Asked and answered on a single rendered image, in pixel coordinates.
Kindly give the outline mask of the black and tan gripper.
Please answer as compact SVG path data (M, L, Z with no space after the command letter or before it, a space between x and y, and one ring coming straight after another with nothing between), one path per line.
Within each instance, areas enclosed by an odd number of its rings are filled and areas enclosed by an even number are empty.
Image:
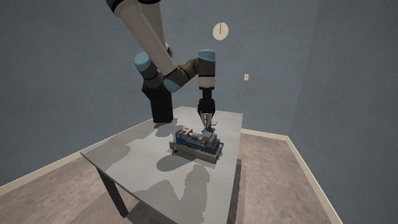
M200 87L199 90L203 90L203 98L199 100L198 105L198 114L200 115L201 121L203 123L203 115L204 115L204 127L207 128L212 120L212 117L215 113L215 101L211 98L211 90L214 90L215 87L209 87L209 89L205 87ZM208 113L207 124L205 123L205 113Z

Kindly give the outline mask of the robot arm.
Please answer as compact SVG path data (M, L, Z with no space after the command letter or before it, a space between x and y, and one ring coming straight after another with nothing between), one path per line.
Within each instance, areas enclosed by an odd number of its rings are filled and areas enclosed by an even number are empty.
M136 55L134 64L144 78L146 87L157 88L163 83L169 92L175 93L197 74L200 87L209 88L215 85L215 51L201 50L198 58L186 61L179 69L174 64L172 50L165 42L160 11L161 0L106 0L106 2L114 15L123 20L145 50Z

